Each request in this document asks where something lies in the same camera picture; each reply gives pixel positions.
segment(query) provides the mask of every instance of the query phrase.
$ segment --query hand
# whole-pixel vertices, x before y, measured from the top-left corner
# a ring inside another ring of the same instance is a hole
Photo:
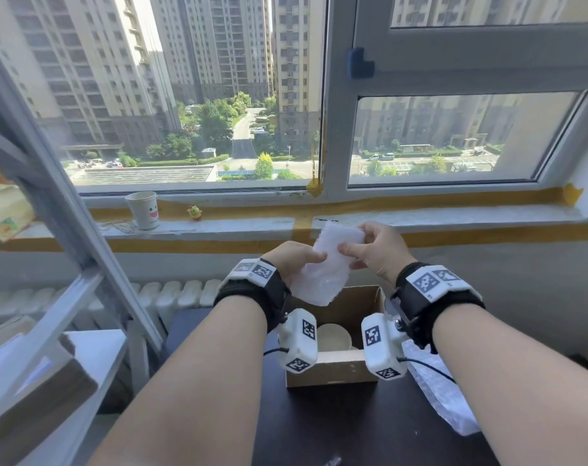
[[[350,265],[352,270],[369,268],[394,286],[399,272],[417,260],[393,227],[365,222],[359,228],[365,233],[365,243],[342,243],[338,247],[340,253],[356,258]]]
[[[289,286],[291,278],[303,266],[307,263],[322,263],[326,260],[326,253],[318,253],[310,245],[289,240],[261,257],[279,270],[283,282]]]

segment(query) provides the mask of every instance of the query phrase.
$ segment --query black cable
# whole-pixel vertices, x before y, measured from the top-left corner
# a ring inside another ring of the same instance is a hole
[[[270,353],[274,353],[274,352],[287,353],[289,351],[290,351],[290,349],[284,349],[282,347],[278,347],[278,348],[275,348],[275,349],[272,349],[272,350],[268,350],[267,352],[263,352],[263,355],[266,356],[266,355],[269,355]]]
[[[446,375],[446,374],[445,374],[445,373],[443,373],[443,372],[442,372],[440,369],[438,369],[438,368],[434,368],[433,366],[430,366],[430,365],[428,365],[427,363],[424,363],[424,362],[423,362],[423,361],[421,361],[421,360],[415,360],[415,359],[413,359],[413,358],[400,358],[400,357],[398,357],[398,361],[399,361],[400,363],[403,363],[404,361],[410,361],[411,363],[418,363],[418,364],[420,364],[420,365],[423,365],[423,366],[425,366],[426,368],[430,368],[432,371],[436,371],[436,372],[437,372],[439,375],[441,375],[441,376],[445,376],[445,377],[446,377],[448,380],[450,380],[452,383],[454,383],[454,384],[457,384],[457,383],[456,383],[456,382],[453,380],[453,378],[452,378],[451,376],[449,376],[449,375]]]

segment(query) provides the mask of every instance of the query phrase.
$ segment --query cardboard box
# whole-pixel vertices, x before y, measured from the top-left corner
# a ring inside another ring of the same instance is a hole
[[[365,365],[361,322],[372,313],[384,312],[384,293],[380,286],[352,286],[325,307],[311,305],[295,297],[288,300],[288,312],[302,307],[316,317],[317,326],[339,324],[350,333],[352,346],[359,350],[319,352],[317,363],[307,371],[295,375],[286,372],[285,385],[289,388],[340,383],[375,383]]]
[[[0,326],[0,370],[35,323],[21,316]],[[20,462],[97,391],[73,353],[72,342],[61,336],[7,402],[0,416],[0,466]]]
[[[0,242],[6,242],[26,228],[35,213],[26,196],[14,185],[0,184]]]

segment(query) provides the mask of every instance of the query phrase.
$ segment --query forearm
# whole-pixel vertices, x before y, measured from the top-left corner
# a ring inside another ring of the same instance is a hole
[[[475,305],[432,331],[503,465],[588,465],[588,371]]]
[[[266,317],[223,299],[115,423],[89,466],[250,465]]]

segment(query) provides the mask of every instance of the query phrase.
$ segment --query window latch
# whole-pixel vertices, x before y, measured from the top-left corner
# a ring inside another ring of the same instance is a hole
[[[372,78],[376,70],[376,62],[365,60],[364,49],[355,47],[348,51],[348,78]]]

